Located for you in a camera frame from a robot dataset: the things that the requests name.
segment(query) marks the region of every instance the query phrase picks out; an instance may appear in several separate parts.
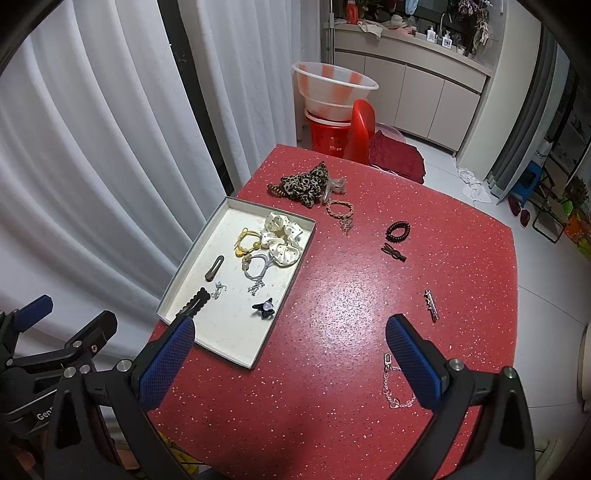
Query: faucet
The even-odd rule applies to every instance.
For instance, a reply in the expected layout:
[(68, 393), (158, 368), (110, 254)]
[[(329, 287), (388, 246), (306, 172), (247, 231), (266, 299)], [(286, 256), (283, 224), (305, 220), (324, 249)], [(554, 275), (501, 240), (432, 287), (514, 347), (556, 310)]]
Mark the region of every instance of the faucet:
[(449, 18), (449, 23), (452, 23), (452, 16), (449, 12), (443, 12), (441, 14), (441, 22), (439, 23), (439, 38), (443, 38), (443, 17), (445, 17), (445, 14), (447, 14), (447, 17)]

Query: blue gripper pad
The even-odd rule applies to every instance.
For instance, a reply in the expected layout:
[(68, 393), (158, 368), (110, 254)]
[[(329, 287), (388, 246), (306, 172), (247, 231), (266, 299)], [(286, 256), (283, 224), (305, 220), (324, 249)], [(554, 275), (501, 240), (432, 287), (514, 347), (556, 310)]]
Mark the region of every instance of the blue gripper pad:
[(193, 319), (185, 317), (139, 379), (139, 404), (144, 412), (158, 408), (195, 341)]
[(402, 314), (388, 319), (386, 342), (418, 402), (423, 408), (436, 411), (449, 381), (445, 357)]
[(48, 295), (42, 295), (14, 314), (12, 327), (17, 332), (26, 332), (39, 320), (49, 315), (52, 310), (53, 301), (51, 300), (51, 297)]

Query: shoe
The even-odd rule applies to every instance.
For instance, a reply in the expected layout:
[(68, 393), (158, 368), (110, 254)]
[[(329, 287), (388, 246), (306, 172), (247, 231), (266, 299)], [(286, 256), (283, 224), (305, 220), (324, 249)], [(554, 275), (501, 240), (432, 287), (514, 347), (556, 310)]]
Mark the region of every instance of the shoe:
[(511, 213), (514, 217), (517, 217), (519, 215), (519, 212), (521, 211), (521, 205), (519, 204), (519, 200), (513, 197), (513, 195), (509, 195), (507, 197), (507, 202), (509, 202), (509, 208), (511, 209)]
[(519, 216), (519, 223), (523, 228), (527, 227), (528, 223), (530, 222), (530, 211), (523, 209), (521, 211), (521, 215)]

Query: white scrunchie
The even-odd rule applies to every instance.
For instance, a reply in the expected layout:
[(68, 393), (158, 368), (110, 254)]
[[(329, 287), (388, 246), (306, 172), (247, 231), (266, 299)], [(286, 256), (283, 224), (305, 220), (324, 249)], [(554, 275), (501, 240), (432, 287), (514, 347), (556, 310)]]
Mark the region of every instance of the white scrunchie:
[(271, 212), (261, 231), (261, 247), (268, 248), (273, 261), (280, 267), (296, 263), (304, 251), (302, 247), (304, 231), (285, 215)]

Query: speckled red tabletop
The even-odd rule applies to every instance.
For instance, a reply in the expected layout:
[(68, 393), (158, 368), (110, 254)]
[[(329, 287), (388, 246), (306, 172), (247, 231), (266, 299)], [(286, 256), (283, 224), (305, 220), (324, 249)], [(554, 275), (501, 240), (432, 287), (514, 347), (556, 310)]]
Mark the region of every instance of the speckled red tabletop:
[[(333, 198), (355, 205), (348, 237), (323, 207), (267, 195), (267, 183), (320, 160), (332, 177), (347, 177), (347, 193)], [(384, 328), (394, 313), (469, 368), (512, 365), (517, 268), (511, 230), (500, 222), (402, 177), (282, 145), (238, 197), (314, 218), (317, 231), (256, 367), (195, 346), (151, 414), (196, 458), (235, 479), (386, 479), (430, 418), (416, 401), (391, 409), (382, 394)], [(397, 220), (411, 224), (397, 246), (406, 263), (380, 251)], [(426, 288), (441, 317), (435, 324)], [(403, 403), (411, 399), (399, 372), (389, 386)], [(439, 475), (453, 470), (475, 420), (472, 409)]]

